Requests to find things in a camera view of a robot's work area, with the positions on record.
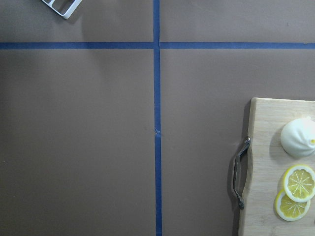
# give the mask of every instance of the lemon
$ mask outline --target lemon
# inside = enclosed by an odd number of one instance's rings
[[[315,195],[315,172],[307,165],[290,167],[283,177],[283,188],[295,202],[303,203]]]
[[[301,219],[309,210],[311,200],[305,203],[297,203],[290,199],[284,190],[281,190],[276,196],[275,209],[277,214],[286,221],[295,221]]]

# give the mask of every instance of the metal handle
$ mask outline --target metal handle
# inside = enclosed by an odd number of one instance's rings
[[[238,191],[236,189],[236,183],[238,182],[239,171],[240,171],[240,168],[241,168],[241,166],[240,166],[240,164],[241,164],[241,156],[250,147],[251,139],[249,137],[247,137],[245,139],[244,143],[245,144],[244,144],[243,148],[240,150],[240,152],[235,157],[234,175],[233,175],[233,189],[234,189],[234,192],[235,192],[235,194],[237,196],[238,206],[240,207],[240,209],[244,209],[245,203],[244,203],[244,199],[242,198],[242,196],[238,193]]]

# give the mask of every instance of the white object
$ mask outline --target white object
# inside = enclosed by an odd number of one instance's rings
[[[50,0],[50,2],[46,2],[45,0],[42,0],[42,1],[46,3],[51,9],[53,9],[58,15],[62,16],[65,19],[68,19],[71,16],[71,14],[74,12],[74,10],[77,8],[77,6],[81,3],[82,0],[74,0],[71,6],[68,8],[68,10],[64,14],[61,14],[59,11],[57,11],[53,7],[55,0]]]
[[[295,119],[281,132],[281,145],[293,157],[315,155],[315,122],[308,118]]]

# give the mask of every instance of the wooden cutting board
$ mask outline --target wooden cutting board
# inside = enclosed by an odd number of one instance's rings
[[[274,210],[277,193],[287,168],[307,164],[315,170],[315,157],[293,158],[281,146],[284,125],[297,118],[315,118],[315,102],[253,98],[248,136],[248,172],[243,191],[239,236],[312,236],[315,234],[315,197],[309,212],[300,220],[287,222]]]

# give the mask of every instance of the lemon slice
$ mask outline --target lemon slice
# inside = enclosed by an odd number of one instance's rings
[[[275,209],[278,215],[286,221],[295,221],[301,219],[309,210],[311,200],[305,203],[297,203],[291,200],[284,190],[281,190],[276,196]]]
[[[283,188],[289,198],[307,202],[315,195],[315,172],[307,165],[290,167],[283,177]]]

